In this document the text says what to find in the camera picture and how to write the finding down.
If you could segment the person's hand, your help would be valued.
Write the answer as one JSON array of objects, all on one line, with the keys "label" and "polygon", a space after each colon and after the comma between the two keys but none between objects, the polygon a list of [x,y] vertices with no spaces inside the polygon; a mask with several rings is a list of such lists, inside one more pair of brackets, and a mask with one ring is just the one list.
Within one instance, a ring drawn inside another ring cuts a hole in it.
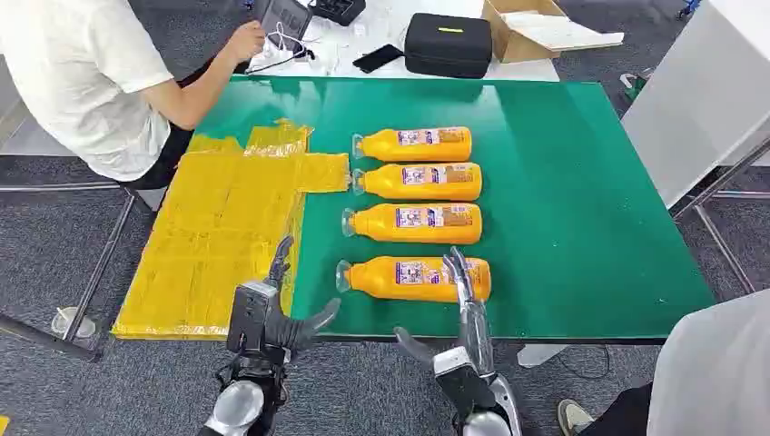
[{"label": "person's hand", "polygon": [[240,25],[222,51],[236,64],[251,60],[262,52],[266,34],[259,21],[252,20]]}]

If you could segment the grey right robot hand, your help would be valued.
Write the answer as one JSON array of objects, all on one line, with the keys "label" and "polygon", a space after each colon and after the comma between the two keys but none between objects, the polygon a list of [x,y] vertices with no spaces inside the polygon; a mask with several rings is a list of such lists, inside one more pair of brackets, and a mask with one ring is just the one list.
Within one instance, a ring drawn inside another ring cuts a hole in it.
[{"label": "grey right robot hand", "polygon": [[474,369],[478,377],[490,385],[497,373],[494,369],[489,323],[486,307],[477,297],[469,275],[469,261],[455,246],[442,257],[442,261],[449,270],[449,277],[455,281],[459,306],[459,345],[435,353],[427,345],[418,342],[406,329],[396,327],[393,332],[402,349],[430,366],[437,377],[465,365]]}]

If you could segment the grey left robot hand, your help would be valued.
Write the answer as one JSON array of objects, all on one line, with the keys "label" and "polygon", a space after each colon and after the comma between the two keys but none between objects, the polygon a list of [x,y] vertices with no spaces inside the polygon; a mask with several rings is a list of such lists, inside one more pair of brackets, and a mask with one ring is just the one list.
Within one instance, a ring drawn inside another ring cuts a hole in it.
[{"label": "grey left robot hand", "polygon": [[291,235],[281,239],[268,275],[262,281],[276,291],[269,298],[269,309],[264,321],[264,341],[271,346],[296,352],[305,348],[320,330],[334,320],[341,307],[341,298],[330,299],[320,312],[305,320],[297,320],[284,314],[281,308],[281,290],[284,275],[290,269],[287,257],[292,245]]}]

